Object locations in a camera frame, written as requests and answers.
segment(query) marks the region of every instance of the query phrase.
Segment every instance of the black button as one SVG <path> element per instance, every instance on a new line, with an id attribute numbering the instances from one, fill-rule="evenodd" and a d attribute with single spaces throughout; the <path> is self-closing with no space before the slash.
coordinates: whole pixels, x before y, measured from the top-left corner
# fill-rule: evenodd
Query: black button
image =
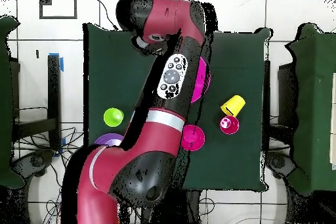
<path id="1" fill-rule="evenodd" d="M 169 91 L 174 93 L 176 91 L 176 87 L 175 86 L 169 86 Z"/>

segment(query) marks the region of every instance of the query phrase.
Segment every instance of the blue tape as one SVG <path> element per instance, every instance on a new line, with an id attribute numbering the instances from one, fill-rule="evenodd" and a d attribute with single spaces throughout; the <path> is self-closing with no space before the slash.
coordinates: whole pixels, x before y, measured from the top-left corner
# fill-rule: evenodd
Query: blue tape
<path id="1" fill-rule="evenodd" d="M 66 139 L 65 139 L 65 138 L 62 138 L 60 144 L 61 144 L 62 146 L 66 145 Z M 57 151 L 57 154 L 54 154 L 54 158 L 59 157 L 59 156 L 60 156 L 59 154 L 63 154 L 63 149 L 62 149 L 62 148 L 60 148 L 60 149 Z"/>
<path id="2" fill-rule="evenodd" d="M 61 70 L 61 72 L 63 72 L 63 71 L 64 71 L 63 57 L 62 57 L 62 58 L 60 58 L 60 70 Z"/>

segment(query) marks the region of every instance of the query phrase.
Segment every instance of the yellow cup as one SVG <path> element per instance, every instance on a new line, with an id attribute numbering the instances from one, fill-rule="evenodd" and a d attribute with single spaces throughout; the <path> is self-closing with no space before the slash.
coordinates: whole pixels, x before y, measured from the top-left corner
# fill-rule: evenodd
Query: yellow cup
<path id="1" fill-rule="evenodd" d="M 227 115 L 227 116 L 233 116 L 236 117 L 240 110 L 243 108 L 245 105 L 244 99 L 239 96 L 235 95 L 228 101 L 226 101 L 220 109 Z"/>

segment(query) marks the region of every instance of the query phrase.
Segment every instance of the lime green cup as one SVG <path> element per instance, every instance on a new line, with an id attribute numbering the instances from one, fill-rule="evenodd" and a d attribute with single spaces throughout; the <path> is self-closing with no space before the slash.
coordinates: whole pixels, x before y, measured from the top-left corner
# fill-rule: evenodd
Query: lime green cup
<path id="1" fill-rule="evenodd" d="M 123 121 L 123 112 L 116 108 L 109 108 L 104 113 L 104 122 L 109 127 L 117 127 Z"/>

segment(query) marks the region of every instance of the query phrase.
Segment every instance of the black frame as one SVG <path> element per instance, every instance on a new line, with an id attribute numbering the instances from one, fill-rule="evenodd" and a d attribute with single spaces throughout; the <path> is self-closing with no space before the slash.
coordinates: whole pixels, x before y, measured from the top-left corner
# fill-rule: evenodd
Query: black frame
<path id="1" fill-rule="evenodd" d="M 10 60 L 13 90 L 13 118 L 19 118 L 19 80 L 20 63 L 18 59 Z M 12 141 L 19 141 L 24 137 L 49 132 L 50 148 L 59 150 L 61 147 L 60 127 L 60 57 L 48 56 L 48 112 L 47 119 L 30 122 L 14 122 Z"/>

